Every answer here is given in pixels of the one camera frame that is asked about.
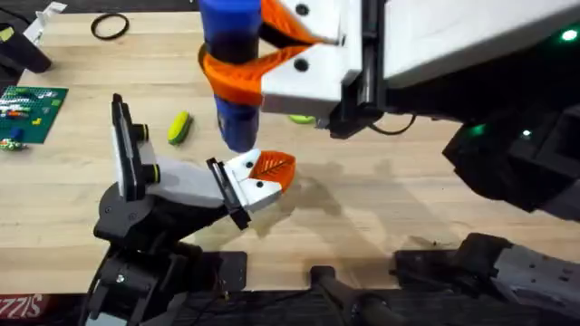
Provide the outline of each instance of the green and yellow toy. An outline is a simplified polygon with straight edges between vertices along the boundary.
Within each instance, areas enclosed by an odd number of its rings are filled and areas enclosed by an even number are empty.
[[[171,127],[169,127],[167,133],[167,141],[169,144],[181,144],[188,135],[191,122],[193,122],[193,118],[189,116],[189,113],[186,111],[180,112],[173,120],[173,123],[171,123]]]

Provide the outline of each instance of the red label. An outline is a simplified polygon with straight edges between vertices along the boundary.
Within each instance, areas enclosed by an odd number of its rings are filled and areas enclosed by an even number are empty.
[[[0,295],[0,320],[39,317],[46,310],[49,298],[46,294]]]

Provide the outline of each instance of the black cable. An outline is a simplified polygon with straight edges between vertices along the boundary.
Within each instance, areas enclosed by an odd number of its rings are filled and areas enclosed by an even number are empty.
[[[101,263],[99,264],[99,267],[97,267],[97,272],[95,272],[94,276],[92,277],[91,284],[89,285],[89,290],[87,291],[87,295],[82,300],[81,313],[79,314],[79,326],[84,326],[87,318],[89,317],[89,314],[87,313],[87,308],[89,306],[89,299],[91,298],[91,295],[94,292],[94,288],[97,285],[97,280],[98,280],[99,274],[101,273],[101,268],[105,264],[105,260],[107,258],[109,258],[111,250],[112,250],[111,246],[109,246],[109,249],[107,250],[107,253],[105,254],[105,256],[102,258]]]
[[[324,300],[326,301],[326,305],[328,305],[328,308],[333,312],[333,316],[338,321],[338,324],[340,326],[346,326],[346,321],[344,320],[344,318],[340,312],[340,309],[338,308],[336,303],[333,301],[333,299],[331,299],[330,295],[328,295],[326,290],[324,288],[320,287],[319,293],[322,294]]]
[[[208,311],[209,307],[211,307],[211,305],[214,304],[214,302],[216,302],[219,298],[220,298],[220,296],[216,295],[205,306],[203,306],[203,308],[201,308],[201,310],[198,312],[198,317],[196,317],[196,319],[193,321],[193,323],[191,323],[191,326],[195,326],[198,323],[198,321],[201,319],[201,316],[203,316],[204,313],[206,313]]]
[[[245,306],[238,305],[238,306],[236,306],[236,307],[234,307],[232,309],[227,309],[227,310],[223,310],[223,311],[213,312],[213,311],[208,311],[206,309],[206,307],[204,307],[204,308],[198,310],[199,315],[198,315],[198,317],[196,318],[196,320],[194,321],[194,323],[191,326],[193,326],[198,321],[198,319],[200,318],[200,315],[202,313],[211,313],[212,316],[209,317],[209,318],[207,318],[206,320],[200,322],[199,324],[201,324],[203,322],[206,322],[206,321],[210,321],[210,320],[212,320],[216,316],[221,316],[221,315],[225,315],[225,314],[237,312],[237,311],[243,310],[243,309],[246,309],[246,312],[254,312],[254,311],[263,310],[264,308],[267,308],[267,307],[269,307],[271,305],[274,305],[274,304],[277,304],[277,303],[280,303],[280,302],[285,302],[285,301],[288,301],[288,300],[292,300],[292,299],[296,299],[296,298],[303,297],[303,296],[307,295],[308,293],[310,293],[311,291],[312,291],[312,289],[309,289],[309,290],[306,290],[306,291],[303,291],[303,292],[288,294],[288,295],[283,296],[281,298],[276,298],[276,299],[274,299],[274,300],[272,300],[270,302],[266,302],[264,304],[260,304],[260,305],[257,305],[255,307],[249,307],[249,308],[246,308]]]
[[[401,135],[403,132],[409,130],[409,128],[413,125],[413,123],[415,123],[416,119],[417,119],[417,115],[413,114],[407,127],[403,128],[401,130],[396,130],[396,131],[383,130],[383,129],[380,129],[379,127],[377,127],[375,124],[369,125],[369,129],[376,131],[376,132],[378,132],[382,135],[385,135],[385,136],[397,136],[397,135]]]
[[[0,11],[1,11],[1,12],[5,12],[5,13],[7,13],[7,14],[9,14],[9,15],[13,16],[13,17],[16,17],[16,18],[20,19],[21,21],[23,21],[23,22],[25,22],[25,23],[27,23],[27,24],[31,24],[31,22],[28,20],[28,18],[24,17],[24,16],[23,16],[23,15],[21,15],[21,14],[17,14],[17,13],[15,13],[15,12],[13,12],[13,11],[10,11],[10,10],[8,10],[8,9],[6,9],[6,8],[3,8],[3,7],[1,7],[1,6],[0,6]]]

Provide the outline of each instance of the yellow object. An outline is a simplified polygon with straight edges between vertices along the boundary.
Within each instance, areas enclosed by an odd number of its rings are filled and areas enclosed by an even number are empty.
[[[153,172],[155,173],[155,183],[159,183],[160,182],[160,171],[157,168],[157,164],[153,164]]]
[[[0,40],[2,40],[2,42],[6,42],[14,34],[15,34],[15,30],[12,27],[8,27],[6,29],[3,29],[2,31],[0,31]]]
[[[171,145],[178,145],[186,138],[192,118],[186,111],[180,112],[171,123],[167,133],[167,141]]]

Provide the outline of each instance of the green led light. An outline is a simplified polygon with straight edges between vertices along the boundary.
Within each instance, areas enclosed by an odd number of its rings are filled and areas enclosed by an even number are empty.
[[[564,42],[575,41],[578,38],[578,31],[573,30],[573,29],[569,29],[569,30],[563,32],[562,35],[560,36],[560,38]]]
[[[473,128],[471,128],[469,130],[469,135],[471,137],[477,137],[477,136],[481,136],[486,132],[486,125],[485,124],[480,124],[478,126],[475,126]]]

